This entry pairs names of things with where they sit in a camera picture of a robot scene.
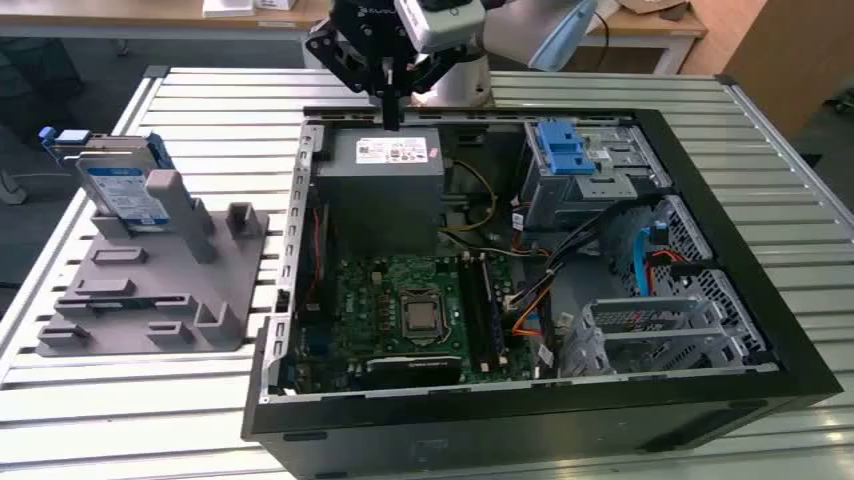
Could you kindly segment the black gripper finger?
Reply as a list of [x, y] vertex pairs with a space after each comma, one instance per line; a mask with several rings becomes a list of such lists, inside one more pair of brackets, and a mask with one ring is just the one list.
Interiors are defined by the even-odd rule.
[[393, 131], [393, 58], [369, 64], [333, 25], [322, 21], [306, 40], [309, 52], [322, 65], [355, 92], [365, 92], [382, 110], [382, 124]]
[[393, 57], [393, 130], [398, 131], [402, 122], [402, 104], [413, 93], [426, 93], [453, 66], [464, 60], [466, 46], [457, 46], [433, 53], [422, 61], [411, 64], [415, 51], [397, 54]]

